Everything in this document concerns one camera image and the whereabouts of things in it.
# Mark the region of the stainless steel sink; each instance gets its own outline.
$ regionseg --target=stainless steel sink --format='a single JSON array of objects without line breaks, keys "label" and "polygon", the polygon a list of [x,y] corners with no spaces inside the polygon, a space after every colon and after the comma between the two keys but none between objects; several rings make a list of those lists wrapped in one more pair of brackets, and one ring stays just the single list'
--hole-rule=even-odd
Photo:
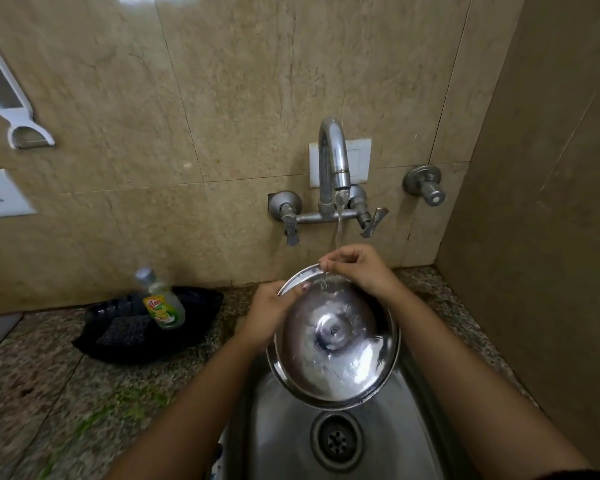
[{"label": "stainless steel sink", "polygon": [[343,414],[296,399],[259,356],[225,430],[223,477],[480,478],[404,349],[384,387]]}]

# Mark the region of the kitchen counter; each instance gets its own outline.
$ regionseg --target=kitchen counter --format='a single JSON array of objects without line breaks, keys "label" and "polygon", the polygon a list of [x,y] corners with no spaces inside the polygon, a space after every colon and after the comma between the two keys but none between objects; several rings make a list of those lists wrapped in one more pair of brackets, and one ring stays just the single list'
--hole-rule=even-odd
[{"label": "kitchen counter", "polygon": [[[447,325],[531,396],[438,272],[395,271]],[[97,362],[73,348],[84,308],[27,313],[0,344],[0,479],[99,479],[232,334],[256,285],[223,289],[205,339],[142,367]]]}]

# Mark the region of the running water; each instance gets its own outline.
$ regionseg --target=running water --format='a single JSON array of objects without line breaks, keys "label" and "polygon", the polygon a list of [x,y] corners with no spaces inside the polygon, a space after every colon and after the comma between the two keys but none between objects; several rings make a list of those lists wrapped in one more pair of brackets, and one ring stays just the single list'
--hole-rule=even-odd
[{"label": "running water", "polygon": [[338,190],[334,199],[336,210],[338,212],[338,227],[336,228],[336,249],[342,246],[342,211],[346,208],[349,202],[349,191]]}]

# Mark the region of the sink drain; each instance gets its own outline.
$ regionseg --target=sink drain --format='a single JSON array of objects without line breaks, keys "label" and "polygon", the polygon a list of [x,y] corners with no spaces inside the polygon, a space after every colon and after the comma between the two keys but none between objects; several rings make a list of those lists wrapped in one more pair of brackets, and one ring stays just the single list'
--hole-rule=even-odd
[{"label": "sink drain", "polygon": [[311,449],[320,464],[332,472],[346,472],[362,457],[362,430],[345,412],[325,412],[311,427]]}]

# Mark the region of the white switch plate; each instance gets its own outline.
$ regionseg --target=white switch plate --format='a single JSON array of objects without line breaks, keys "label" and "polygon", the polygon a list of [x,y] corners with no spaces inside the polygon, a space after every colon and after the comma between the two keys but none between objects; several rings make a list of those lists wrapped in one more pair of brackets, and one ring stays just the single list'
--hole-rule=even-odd
[{"label": "white switch plate", "polygon": [[[371,138],[347,140],[347,158],[352,184],[364,184],[369,179]],[[309,145],[309,187],[320,187],[318,144]]]},{"label": "white switch plate", "polygon": [[0,217],[35,214],[36,210],[13,183],[5,169],[0,169]]}]

